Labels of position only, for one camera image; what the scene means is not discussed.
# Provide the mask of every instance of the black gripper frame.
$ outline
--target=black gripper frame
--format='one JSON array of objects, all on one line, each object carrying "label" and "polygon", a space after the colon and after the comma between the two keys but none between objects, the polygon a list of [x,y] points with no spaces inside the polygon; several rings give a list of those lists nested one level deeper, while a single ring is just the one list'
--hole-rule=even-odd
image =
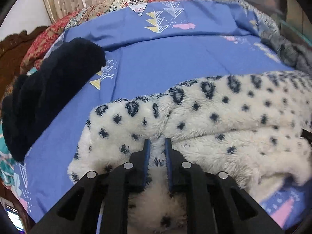
[{"label": "black gripper frame", "polygon": [[[169,188],[187,198],[188,234],[283,234],[274,220],[226,173],[205,173],[165,141]],[[88,172],[30,234],[127,234],[128,196],[144,190],[150,142],[112,172]]]}]

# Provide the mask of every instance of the phone screen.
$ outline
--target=phone screen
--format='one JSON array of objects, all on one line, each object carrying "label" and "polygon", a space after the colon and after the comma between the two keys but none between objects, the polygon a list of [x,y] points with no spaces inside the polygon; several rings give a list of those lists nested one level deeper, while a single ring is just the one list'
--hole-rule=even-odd
[{"label": "phone screen", "polygon": [[5,210],[7,212],[7,215],[9,216],[9,218],[11,219],[13,224],[15,225],[15,227],[19,230],[19,232],[21,234],[24,234],[24,228],[23,228],[23,225],[21,223],[21,219],[18,215],[18,211],[15,208],[13,208],[7,204],[5,204]]}]

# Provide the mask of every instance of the screw head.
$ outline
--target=screw head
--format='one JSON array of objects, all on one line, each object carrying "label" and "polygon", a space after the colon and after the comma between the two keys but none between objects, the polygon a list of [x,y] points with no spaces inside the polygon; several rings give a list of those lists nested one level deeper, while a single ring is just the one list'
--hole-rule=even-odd
[{"label": "screw head", "polygon": [[95,178],[96,177],[96,172],[95,171],[90,171],[87,173],[87,178]]},{"label": "screw head", "polygon": [[182,167],[185,169],[191,168],[192,164],[190,162],[183,162]]},{"label": "screw head", "polygon": [[220,179],[227,179],[228,177],[227,173],[225,172],[219,172],[218,176]]},{"label": "screw head", "polygon": [[124,164],[124,168],[125,169],[131,169],[132,167],[133,167],[133,164],[130,163],[130,162],[127,162],[127,163]]}]

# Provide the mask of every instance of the black fleece cloth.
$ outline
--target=black fleece cloth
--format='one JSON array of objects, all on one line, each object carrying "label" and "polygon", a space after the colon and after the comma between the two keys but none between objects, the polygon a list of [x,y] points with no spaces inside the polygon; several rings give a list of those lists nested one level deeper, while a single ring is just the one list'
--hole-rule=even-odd
[{"label": "black fleece cloth", "polygon": [[64,106],[101,67],[105,52],[81,38],[64,43],[31,76],[21,75],[3,100],[3,135],[12,157],[24,157]]}]

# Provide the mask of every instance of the spotted fleece fabric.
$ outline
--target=spotted fleece fabric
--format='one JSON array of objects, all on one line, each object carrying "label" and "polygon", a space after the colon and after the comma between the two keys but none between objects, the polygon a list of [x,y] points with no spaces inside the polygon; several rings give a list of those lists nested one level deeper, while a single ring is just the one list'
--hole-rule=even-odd
[{"label": "spotted fleece fabric", "polygon": [[129,199],[129,223],[163,232],[186,224],[186,203],[168,191],[164,139],[204,171],[225,171],[257,201],[292,175],[311,178],[312,80],[301,71],[204,77],[164,93],[94,108],[68,167],[73,182],[106,173],[151,140],[148,184]]}]

